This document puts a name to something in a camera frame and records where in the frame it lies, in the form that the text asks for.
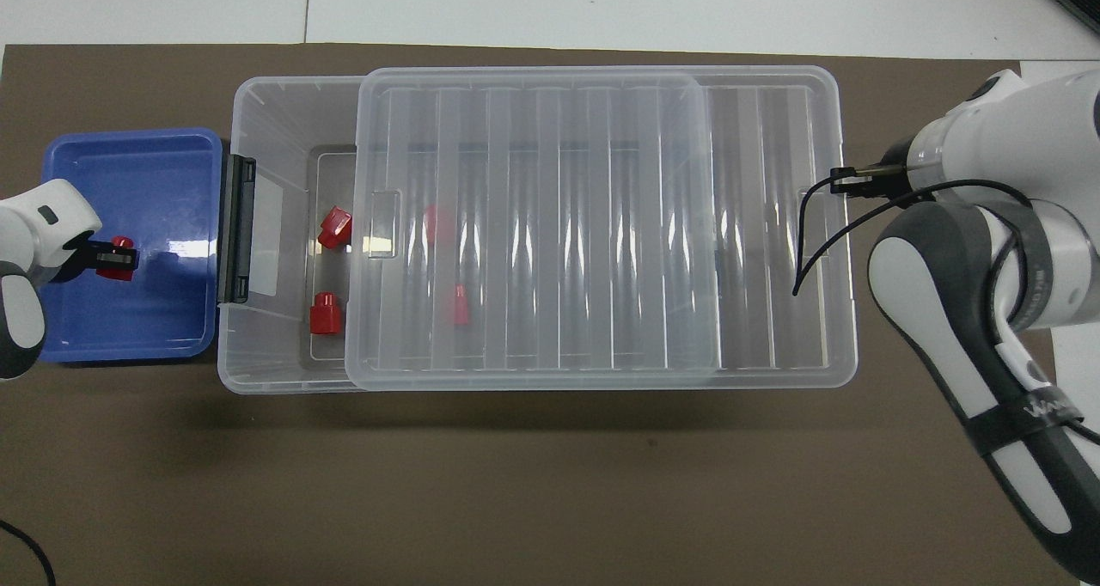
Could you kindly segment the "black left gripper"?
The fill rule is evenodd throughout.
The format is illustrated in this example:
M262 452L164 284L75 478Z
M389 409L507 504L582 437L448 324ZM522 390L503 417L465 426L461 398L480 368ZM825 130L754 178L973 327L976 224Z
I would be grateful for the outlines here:
M96 272L134 272L138 269L138 248L100 248L94 239L82 239L66 259L52 281L72 281L88 269Z

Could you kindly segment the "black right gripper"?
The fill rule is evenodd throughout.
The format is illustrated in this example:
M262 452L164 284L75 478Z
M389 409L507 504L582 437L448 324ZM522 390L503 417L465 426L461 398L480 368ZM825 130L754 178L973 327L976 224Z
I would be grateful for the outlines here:
M897 198L913 190L908 179L908 155L915 137L895 141L877 163L887 173L877 178L883 187L886 198ZM880 184L876 183L876 168L831 168L829 194L844 196L880 196Z

